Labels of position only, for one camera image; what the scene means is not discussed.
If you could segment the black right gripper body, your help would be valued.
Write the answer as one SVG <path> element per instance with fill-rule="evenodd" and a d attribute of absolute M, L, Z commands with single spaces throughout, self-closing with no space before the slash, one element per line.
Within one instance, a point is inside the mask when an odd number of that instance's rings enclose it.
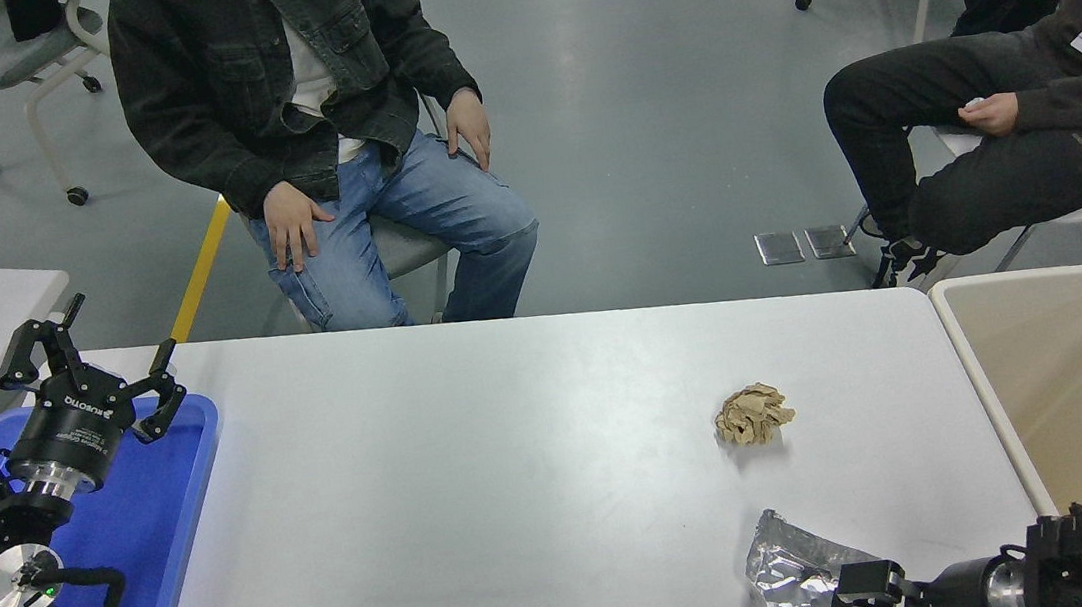
<path fill-rule="evenodd" d="M 987 596 L 991 564 L 990 558 L 959 562 L 936 579 L 920 581 L 924 607 L 990 607 Z"/>

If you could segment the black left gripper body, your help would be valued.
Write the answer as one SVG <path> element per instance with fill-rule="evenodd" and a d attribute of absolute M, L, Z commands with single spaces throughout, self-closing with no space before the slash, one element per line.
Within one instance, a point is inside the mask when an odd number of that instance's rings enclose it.
<path fill-rule="evenodd" d="M 58 373 L 41 383 L 36 406 L 6 457 L 12 477 L 34 480 L 48 465 L 81 473 L 83 481 L 105 481 L 135 410 L 123 379 L 85 369 L 76 382 Z"/>

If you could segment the person's right hand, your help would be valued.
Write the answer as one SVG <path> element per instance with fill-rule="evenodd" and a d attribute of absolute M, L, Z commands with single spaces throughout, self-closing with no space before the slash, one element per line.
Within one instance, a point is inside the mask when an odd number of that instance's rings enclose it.
<path fill-rule="evenodd" d="M 272 186 L 264 196 L 263 208 L 263 223 L 277 270 L 302 272 L 306 267 L 305 260 L 319 254 L 320 243 L 314 226 L 333 223 L 335 217 L 288 180 Z"/>

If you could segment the person's left hand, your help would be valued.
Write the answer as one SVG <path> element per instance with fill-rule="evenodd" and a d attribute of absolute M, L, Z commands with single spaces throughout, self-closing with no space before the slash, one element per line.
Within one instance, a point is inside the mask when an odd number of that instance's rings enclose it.
<path fill-rule="evenodd" d="M 456 91 L 449 103 L 445 111 L 448 156 L 456 157 L 461 142 L 469 142 L 481 172 L 490 171 L 491 129 L 481 95 L 472 88 L 463 87 Z"/>
<path fill-rule="evenodd" d="M 1019 96 L 1015 92 L 999 93 L 988 98 L 971 98 L 956 110 L 959 119 L 969 129 L 988 136 L 1001 137 L 1015 133 L 1020 111 Z"/>

